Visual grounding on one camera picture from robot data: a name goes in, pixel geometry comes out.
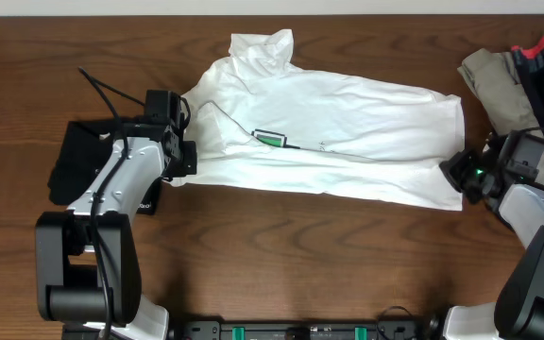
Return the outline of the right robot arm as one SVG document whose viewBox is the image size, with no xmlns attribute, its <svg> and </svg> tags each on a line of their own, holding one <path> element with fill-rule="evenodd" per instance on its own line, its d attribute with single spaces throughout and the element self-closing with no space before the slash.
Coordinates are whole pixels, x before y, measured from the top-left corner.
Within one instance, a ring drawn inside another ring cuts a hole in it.
<svg viewBox="0 0 544 340">
<path fill-rule="evenodd" d="M 498 299 L 449 309 L 445 339 L 544 339 L 544 188 L 536 186 L 543 151 L 503 151 L 484 164 L 473 150 L 455 154 L 440 168 L 466 198 L 486 199 L 525 248 Z"/>
</svg>

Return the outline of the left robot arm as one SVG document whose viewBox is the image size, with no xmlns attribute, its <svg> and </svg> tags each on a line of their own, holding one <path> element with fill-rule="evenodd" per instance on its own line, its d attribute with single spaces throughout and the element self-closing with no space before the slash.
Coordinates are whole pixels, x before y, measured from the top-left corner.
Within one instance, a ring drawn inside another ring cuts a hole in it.
<svg viewBox="0 0 544 340">
<path fill-rule="evenodd" d="M 37 308 L 65 339 L 166 339 L 168 311 L 143 294 L 132 223 L 164 180 L 196 173 L 188 119 L 68 124 L 51 199 L 35 226 Z"/>
</svg>

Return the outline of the white t-shirt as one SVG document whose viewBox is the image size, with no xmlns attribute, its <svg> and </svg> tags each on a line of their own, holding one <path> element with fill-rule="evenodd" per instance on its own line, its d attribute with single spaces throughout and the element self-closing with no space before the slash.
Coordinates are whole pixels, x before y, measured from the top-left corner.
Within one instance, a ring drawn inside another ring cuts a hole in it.
<svg viewBox="0 0 544 340">
<path fill-rule="evenodd" d="M 235 34 L 187 92 L 191 183 L 461 209 L 440 168 L 465 144 L 458 96 L 304 70 L 293 51 L 289 29 Z"/>
</svg>

